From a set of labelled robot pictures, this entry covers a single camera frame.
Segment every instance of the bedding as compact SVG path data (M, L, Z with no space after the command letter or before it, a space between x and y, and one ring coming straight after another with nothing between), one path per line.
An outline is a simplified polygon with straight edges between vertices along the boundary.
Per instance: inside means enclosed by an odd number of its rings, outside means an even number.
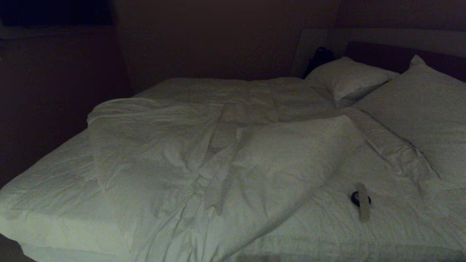
M354 106L415 145L447 183L466 186L466 83L416 56L409 70Z
M88 121L0 191L0 232L39 262L466 258L466 189L302 79L171 79Z
M352 100L361 99L398 75L344 56L316 68L306 77L306 81L311 87L331 90L338 108L342 98L350 96Z

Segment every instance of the dark wall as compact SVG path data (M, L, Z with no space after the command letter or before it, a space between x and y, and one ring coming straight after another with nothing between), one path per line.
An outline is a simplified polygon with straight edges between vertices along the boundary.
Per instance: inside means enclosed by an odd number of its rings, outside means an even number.
M0 186L86 128L105 100L131 94L113 32L0 43Z
M135 90L180 76L289 76L304 28L328 28L340 0L117 0Z
M464 0L342 0L335 27L466 30Z

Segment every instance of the black ring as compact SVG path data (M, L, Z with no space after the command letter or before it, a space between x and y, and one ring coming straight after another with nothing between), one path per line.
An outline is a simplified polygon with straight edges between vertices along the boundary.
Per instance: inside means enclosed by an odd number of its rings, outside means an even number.
M358 196L359 196L359 192L358 192L358 191L354 192L354 193L351 195L351 202L353 202L353 204L355 204L356 206L361 207L361 205L359 204L359 199L357 199L357 197L356 197L356 194L358 194ZM369 197L369 196L367 196L367 198L369 199L369 204L370 204L370 203L372 202L372 200L370 200L370 197Z

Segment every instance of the dark headboard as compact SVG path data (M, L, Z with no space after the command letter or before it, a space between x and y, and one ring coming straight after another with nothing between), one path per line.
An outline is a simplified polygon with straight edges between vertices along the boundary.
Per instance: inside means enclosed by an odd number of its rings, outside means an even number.
M358 41L349 42L344 55L356 62L398 73L405 72L413 56L418 55L435 70L466 82L464 57Z

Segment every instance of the pillow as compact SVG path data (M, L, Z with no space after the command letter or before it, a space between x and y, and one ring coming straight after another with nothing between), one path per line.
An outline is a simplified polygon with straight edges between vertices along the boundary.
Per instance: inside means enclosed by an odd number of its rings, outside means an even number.
M312 87L331 90L335 107L338 108L339 101L343 97L356 93L357 98L362 98L398 75L399 73L396 72L342 57L316 68L306 77L306 81Z
M466 185L466 83L419 59L354 106L410 141L441 179Z

